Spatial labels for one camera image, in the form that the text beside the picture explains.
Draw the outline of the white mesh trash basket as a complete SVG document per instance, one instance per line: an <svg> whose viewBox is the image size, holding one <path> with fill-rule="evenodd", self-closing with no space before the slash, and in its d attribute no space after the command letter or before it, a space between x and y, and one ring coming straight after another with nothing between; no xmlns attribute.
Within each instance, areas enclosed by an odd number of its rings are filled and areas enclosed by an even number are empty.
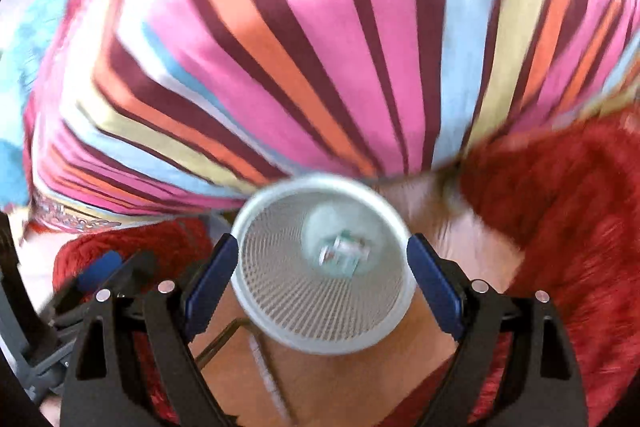
<svg viewBox="0 0 640 427"><path fill-rule="evenodd" d="M372 188L342 176L264 188L241 208L232 234L236 299L267 336L298 351L347 355L376 345L416 291L404 219Z"/></svg>

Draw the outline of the red shaggy rug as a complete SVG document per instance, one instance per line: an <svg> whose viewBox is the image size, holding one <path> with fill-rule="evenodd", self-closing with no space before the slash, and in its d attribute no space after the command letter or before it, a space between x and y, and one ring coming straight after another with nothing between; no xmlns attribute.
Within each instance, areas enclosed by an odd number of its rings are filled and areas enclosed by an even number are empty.
<svg viewBox="0 0 640 427"><path fill-rule="evenodd" d="M510 297L547 293L579 366L587 426L638 424L637 106L501 138L477 147L457 169L373 191L396 209L410 237L423 235L469 280ZM246 314L231 279L208 329ZM470 426L491 411L510 342L500 336ZM396 329L367 349L313 355L269 336L267 343L305 426L420 425L458 347L418 283Z"/></svg>

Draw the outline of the striped colourful bed sheet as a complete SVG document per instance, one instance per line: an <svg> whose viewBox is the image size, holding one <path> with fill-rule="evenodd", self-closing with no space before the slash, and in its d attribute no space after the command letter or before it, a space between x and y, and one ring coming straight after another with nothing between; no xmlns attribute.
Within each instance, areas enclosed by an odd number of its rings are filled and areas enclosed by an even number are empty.
<svg viewBox="0 0 640 427"><path fill-rule="evenodd" d="M91 233L399 179L638 65L639 0L35 0L1 57L1 207Z"/></svg>

